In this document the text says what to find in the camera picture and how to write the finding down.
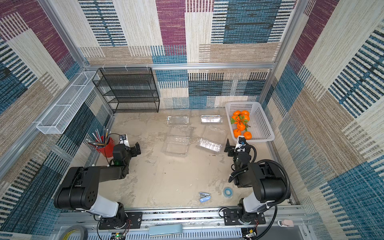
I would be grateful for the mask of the clear clamshell container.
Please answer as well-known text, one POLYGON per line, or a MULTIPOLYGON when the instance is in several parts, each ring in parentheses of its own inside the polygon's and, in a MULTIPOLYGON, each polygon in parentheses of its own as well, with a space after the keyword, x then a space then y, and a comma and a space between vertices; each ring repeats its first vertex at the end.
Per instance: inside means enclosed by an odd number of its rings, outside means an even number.
POLYGON ((220 115, 201 115, 202 124, 221 124, 223 117, 220 115))
POLYGON ((162 152, 168 156, 184 158, 189 153, 194 128, 188 126, 170 126, 162 152))
POLYGON ((168 125, 188 125, 189 121, 188 116, 167 116, 168 125))
POLYGON ((212 153, 219 153, 225 145, 227 131, 215 126, 205 127, 203 135, 198 139, 196 147, 212 153))

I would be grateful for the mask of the clear clamshell container back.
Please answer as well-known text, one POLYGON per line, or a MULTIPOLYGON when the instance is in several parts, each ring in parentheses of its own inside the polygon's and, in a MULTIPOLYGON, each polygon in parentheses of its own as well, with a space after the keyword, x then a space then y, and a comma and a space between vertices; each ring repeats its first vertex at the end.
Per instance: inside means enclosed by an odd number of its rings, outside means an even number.
POLYGON ((220 115, 201 115, 202 124, 221 124, 223 117, 220 115))

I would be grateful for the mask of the grey tape roll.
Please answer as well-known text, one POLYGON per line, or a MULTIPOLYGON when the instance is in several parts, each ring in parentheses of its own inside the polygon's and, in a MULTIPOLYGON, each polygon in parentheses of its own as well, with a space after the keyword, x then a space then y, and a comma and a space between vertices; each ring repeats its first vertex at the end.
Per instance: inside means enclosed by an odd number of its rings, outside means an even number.
POLYGON ((75 225, 66 229, 59 237, 59 240, 69 240, 72 234, 80 234, 80 240, 88 239, 88 230, 84 226, 75 225))

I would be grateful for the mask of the white plastic perforated basket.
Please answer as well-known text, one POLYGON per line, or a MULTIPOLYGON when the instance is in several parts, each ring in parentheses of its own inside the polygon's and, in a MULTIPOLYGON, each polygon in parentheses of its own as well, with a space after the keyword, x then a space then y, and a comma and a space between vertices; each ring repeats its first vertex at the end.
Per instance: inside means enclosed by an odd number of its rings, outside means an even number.
POLYGON ((247 140, 249 143, 271 142, 275 139, 271 124, 260 103, 250 101, 228 102, 225 104, 225 109, 233 140, 237 140, 233 134, 233 130, 237 129, 237 124, 231 124, 230 119, 235 111, 248 111, 250 113, 250 120, 247 123, 243 122, 247 125, 247 130, 242 131, 242 134, 244 132, 252 134, 253 138, 247 140))

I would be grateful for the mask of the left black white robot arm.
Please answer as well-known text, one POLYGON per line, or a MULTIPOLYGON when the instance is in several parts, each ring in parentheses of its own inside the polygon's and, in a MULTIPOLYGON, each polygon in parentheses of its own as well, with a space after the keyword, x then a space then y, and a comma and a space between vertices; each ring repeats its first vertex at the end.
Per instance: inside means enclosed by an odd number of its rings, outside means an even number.
POLYGON ((121 229, 129 222, 124 205, 99 194, 99 183, 121 180, 129 174, 133 157, 141 154, 139 143, 133 147, 118 144, 113 148, 113 164, 109 167, 72 167, 57 190, 54 206, 57 209, 77 210, 100 216, 108 229, 121 229))

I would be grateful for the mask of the red pencil cup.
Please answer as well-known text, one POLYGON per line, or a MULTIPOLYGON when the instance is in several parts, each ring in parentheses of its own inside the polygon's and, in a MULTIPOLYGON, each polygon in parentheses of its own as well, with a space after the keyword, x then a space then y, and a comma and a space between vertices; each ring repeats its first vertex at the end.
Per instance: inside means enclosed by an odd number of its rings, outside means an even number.
POLYGON ((93 147, 97 152, 106 158, 113 157, 114 140, 110 137, 110 131, 107 128, 103 130, 96 129, 90 138, 86 138, 86 143, 93 147))

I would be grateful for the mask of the clear clamshell container front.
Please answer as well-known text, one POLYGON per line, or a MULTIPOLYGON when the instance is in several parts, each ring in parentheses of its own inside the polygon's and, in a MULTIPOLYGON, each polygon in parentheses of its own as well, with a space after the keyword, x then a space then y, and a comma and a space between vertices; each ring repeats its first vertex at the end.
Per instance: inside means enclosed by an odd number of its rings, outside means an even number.
POLYGON ((188 126, 170 126, 162 152, 168 156, 184 158, 189 153, 194 128, 188 126))

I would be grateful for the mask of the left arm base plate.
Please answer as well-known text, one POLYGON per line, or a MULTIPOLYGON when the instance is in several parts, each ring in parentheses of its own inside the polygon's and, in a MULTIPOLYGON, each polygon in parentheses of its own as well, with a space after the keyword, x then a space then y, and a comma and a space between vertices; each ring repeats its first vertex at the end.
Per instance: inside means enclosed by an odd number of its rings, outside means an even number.
POLYGON ((142 224, 143 212, 126 212, 123 217, 102 218, 98 230, 139 229, 142 224))

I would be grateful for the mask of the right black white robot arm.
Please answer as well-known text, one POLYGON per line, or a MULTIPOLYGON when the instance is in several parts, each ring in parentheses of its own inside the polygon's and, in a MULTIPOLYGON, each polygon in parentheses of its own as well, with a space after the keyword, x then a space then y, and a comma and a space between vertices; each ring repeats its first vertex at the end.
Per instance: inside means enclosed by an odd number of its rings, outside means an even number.
POLYGON ((229 183, 238 188, 252 188, 234 209, 222 209, 226 226, 263 225, 264 212, 290 198, 290 180, 284 167, 273 160, 256 161, 256 148, 238 137, 235 146, 226 142, 224 152, 233 158, 229 183))

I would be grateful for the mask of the pink white small device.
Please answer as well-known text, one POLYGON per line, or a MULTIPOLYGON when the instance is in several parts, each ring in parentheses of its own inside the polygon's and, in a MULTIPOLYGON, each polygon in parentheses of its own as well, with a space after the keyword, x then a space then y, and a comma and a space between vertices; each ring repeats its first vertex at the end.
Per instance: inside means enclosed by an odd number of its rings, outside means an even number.
POLYGON ((283 228, 292 228, 295 226, 292 220, 278 220, 278 226, 283 228))

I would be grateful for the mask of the blue stapler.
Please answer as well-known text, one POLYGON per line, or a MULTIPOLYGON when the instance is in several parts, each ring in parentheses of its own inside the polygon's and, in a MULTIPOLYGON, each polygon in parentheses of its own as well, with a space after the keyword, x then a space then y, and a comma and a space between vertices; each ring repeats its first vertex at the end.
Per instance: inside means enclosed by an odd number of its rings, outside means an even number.
POLYGON ((199 194, 201 203, 207 202, 211 199, 211 194, 209 193, 200 192, 199 194))

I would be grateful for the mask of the orange pair with leaves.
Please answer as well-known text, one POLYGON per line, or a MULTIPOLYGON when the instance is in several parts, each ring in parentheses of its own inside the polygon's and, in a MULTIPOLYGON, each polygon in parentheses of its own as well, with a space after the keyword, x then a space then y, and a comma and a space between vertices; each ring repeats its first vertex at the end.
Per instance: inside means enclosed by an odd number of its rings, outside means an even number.
POLYGON ((250 120, 250 113, 248 111, 242 111, 240 118, 243 122, 247 123, 250 120))

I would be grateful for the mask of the blue tape roll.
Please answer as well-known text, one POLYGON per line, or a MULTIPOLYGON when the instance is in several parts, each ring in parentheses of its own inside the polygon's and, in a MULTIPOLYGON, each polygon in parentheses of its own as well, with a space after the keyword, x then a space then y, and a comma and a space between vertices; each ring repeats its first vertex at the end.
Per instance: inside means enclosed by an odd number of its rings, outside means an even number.
POLYGON ((232 198, 233 197, 233 190, 229 187, 225 187, 224 190, 223 190, 223 196, 225 198, 232 198))

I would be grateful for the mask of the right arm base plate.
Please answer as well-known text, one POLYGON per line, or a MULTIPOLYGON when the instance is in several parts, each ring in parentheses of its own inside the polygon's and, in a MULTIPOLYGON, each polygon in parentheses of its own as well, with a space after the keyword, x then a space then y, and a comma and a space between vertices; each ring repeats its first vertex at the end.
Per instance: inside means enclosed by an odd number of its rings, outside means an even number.
POLYGON ((262 214, 240 213, 240 210, 237 209, 223 209, 221 212, 226 226, 266 224, 266 219, 262 214))

